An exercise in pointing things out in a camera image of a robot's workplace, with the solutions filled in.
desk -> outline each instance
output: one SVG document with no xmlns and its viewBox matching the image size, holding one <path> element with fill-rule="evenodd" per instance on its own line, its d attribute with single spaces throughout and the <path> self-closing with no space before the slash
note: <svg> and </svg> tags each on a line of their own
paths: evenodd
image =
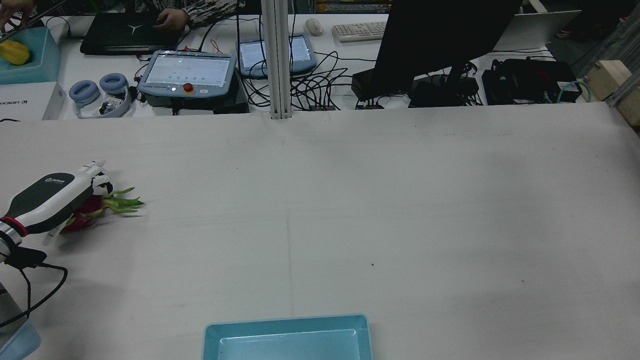
<svg viewBox="0 0 640 360">
<path fill-rule="evenodd" d="M 93 159 L 147 203 L 25 239 L 70 271 L 33 360 L 198 359 L 210 322 L 344 313 L 375 360 L 640 354 L 640 143 L 602 102 L 5 123 L 0 153 L 0 204 Z M 27 274 L 34 299 L 59 279 Z"/>
<path fill-rule="evenodd" d="M 330 53 L 331 51 L 337 51 L 341 58 L 363 58 L 374 60 L 378 54 L 378 47 L 380 41 L 366 41 L 357 43 L 342 44 L 334 38 L 331 32 L 331 27 L 336 24 L 346 24 L 350 22 L 369 22 L 369 21 L 384 21 L 386 15 L 380 14 L 314 14 L 314 15 L 297 15 L 295 22 L 295 32 L 302 32 L 304 22 L 309 17 L 315 17 L 321 21 L 324 27 L 324 34 L 320 37 L 311 37 L 312 45 L 316 51 L 321 53 Z M 244 19 L 254 18 L 251 15 L 244 16 Z M 72 17 L 69 18 L 71 29 L 74 35 L 81 35 L 86 32 L 91 24 L 92 17 Z M 242 39 L 251 39 L 258 37 L 257 20 L 253 21 L 241 21 L 240 31 Z M 293 16 L 290 15 L 290 23 L 293 24 Z M 134 84 L 133 77 L 137 69 L 139 69 L 145 63 L 138 61 L 135 56 L 91 56 L 80 53 L 80 41 L 72 40 L 64 37 L 67 31 L 67 25 L 61 19 L 52 19 L 49 22 L 54 38 L 58 42 L 61 51 L 62 59 L 60 65 L 59 83 L 65 91 L 76 82 L 84 79 L 92 79 L 96 82 L 106 74 L 110 72 L 121 72 L 127 76 L 129 82 Z M 189 36 L 180 43 L 180 47 L 188 46 L 190 48 L 198 48 L 202 37 L 205 35 L 205 28 L 194 29 Z M 214 40 L 221 51 L 226 53 L 234 53 L 236 48 L 236 22 L 234 20 L 225 20 L 213 27 L 213 30 L 209 33 L 206 41 L 204 42 L 203 50 L 208 52 L 215 52 L 214 47 L 209 42 Z M 514 53 L 497 53 L 488 54 L 479 59 L 474 60 L 474 63 L 481 69 L 477 74 L 479 80 L 483 69 L 490 69 L 492 60 L 497 58 L 504 60 L 506 58 L 523 58 L 531 54 L 514 54 Z M 324 56 L 318 55 L 318 61 Z M 332 63 L 330 61 L 324 63 L 320 67 L 320 71 L 329 70 Z M 373 62 L 366 61 L 340 61 L 339 67 L 348 67 L 347 75 L 351 75 L 356 72 L 370 69 L 374 66 Z M 349 79 L 341 81 L 343 83 L 350 83 Z M 266 84 L 266 81 L 258 81 L 260 84 Z M 356 97 L 353 95 L 350 86 L 336 86 L 332 92 L 332 99 L 337 103 L 339 108 L 344 110 L 353 109 L 356 104 Z M 66 99 L 65 111 L 61 115 L 63 119 L 75 119 L 76 116 L 72 109 L 72 101 Z M 401 98 L 384 98 L 381 100 L 381 104 L 386 108 L 406 108 L 409 103 L 407 97 Z M 269 108 L 256 108 L 252 107 L 252 111 L 269 111 Z M 196 114 L 210 114 L 210 111 L 202 110 L 183 110 L 181 115 L 196 115 Z M 141 104 L 136 102 L 126 117 L 149 117 L 154 115 L 171 115 L 171 109 L 169 108 L 153 108 L 147 104 Z"/>
</svg>

keyboard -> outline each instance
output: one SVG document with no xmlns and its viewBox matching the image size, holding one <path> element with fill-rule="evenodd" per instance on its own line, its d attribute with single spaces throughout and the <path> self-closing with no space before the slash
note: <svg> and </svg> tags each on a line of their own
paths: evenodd
<svg viewBox="0 0 640 360">
<path fill-rule="evenodd" d="M 379 40 L 385 33 L 386 21 L 359 22 L 357 24 L 333 25 L 332 31 L 340 42 Z"/>
</svg>

computer mouse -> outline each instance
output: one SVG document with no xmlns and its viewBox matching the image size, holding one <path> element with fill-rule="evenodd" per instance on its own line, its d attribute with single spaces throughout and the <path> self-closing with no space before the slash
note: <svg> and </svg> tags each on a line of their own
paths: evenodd
<svg viewBox="0 0 640 360">
<path fill-rule="evenodd" d="M 311 18 L 307 21 L 305 21 L 305 30 L 307 30 L 308 33 L 310 33 L 311 35 L 315 36 L 315 37 L 319 37 L 320 35 L 322 35 L 324 33 L 324 29 L 322 27 L 322 24 L 320 24 L 320 22 L 316 19 L 316 18 Z"/>
</svg>

wooden block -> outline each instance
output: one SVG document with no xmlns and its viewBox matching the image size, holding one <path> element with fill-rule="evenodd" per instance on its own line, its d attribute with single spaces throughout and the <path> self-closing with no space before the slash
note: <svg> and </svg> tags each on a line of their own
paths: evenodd
<svg viewBox="0 0 640 360">
<path fill-rule="evenodd" d="M 620 60 L 600 60 L 584 77 L 593 95 L 592 101 L 601 101 L 611 95 L 629 77 L 631 72 Z"/>
<path fill-rule="evenodd" d="M 618 111 L 629 125 L 640 128 L 640 86 L 636 87 L 618 104 Z"/>
</svg>

blue ear cushion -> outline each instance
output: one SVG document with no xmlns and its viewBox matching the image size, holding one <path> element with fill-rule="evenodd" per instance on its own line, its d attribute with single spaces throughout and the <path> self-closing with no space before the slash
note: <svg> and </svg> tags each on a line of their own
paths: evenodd
<svg viewBox="0 0 640 360">
<path fill-rule="evenodd" d="M 73 101 L 83 104 L 96 100 L 99 95 L 98 85 L 91 80 L 78 81 L 69 89 L 69 97 Z"/>
<path fill-rule="evenodd" d="M 129 82 L 127 82 L 127 78 L 117 72 L 107 74 L 100 79 L 100 87 L 106 92 L 119 91 L 128 85 Z"/>
</svg>

